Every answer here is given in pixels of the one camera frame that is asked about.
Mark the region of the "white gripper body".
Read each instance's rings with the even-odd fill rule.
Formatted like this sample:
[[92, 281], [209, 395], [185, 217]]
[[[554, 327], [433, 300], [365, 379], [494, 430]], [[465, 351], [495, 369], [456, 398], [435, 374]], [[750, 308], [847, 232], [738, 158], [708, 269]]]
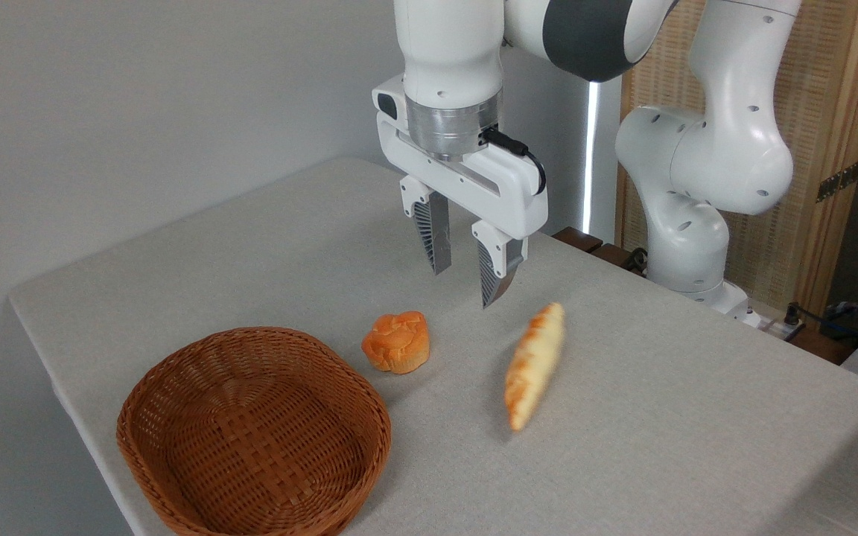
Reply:
[[388, 162], [413, 180], [401, 188], [406, 213], [411, 213], [412, 204], [427, 202], [422, 190], [428, 188], [514, 240], [534, 234], [546, 223], [547, 193], [538, 192], [539, 172], [527, 157], [488, 146], [461, 162], [443, 162], [415, 146], [386, 113], [378, 113], [377, 128]]

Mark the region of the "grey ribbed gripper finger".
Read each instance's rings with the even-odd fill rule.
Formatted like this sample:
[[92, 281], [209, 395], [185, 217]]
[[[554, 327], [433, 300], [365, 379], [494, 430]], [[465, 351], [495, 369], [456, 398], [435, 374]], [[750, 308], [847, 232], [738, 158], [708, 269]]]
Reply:
[[527, 238], [515, 240], [483, 220], [472, 225], [472, 234], [479, 252], [481, 305], [487, 308], [508, 290], [527, 259]]
[[423, 250], [434, 275], [451, 265], [449, 204], [446, 197], [416, 180], [401, 179], [403, 211], [414, 220]]

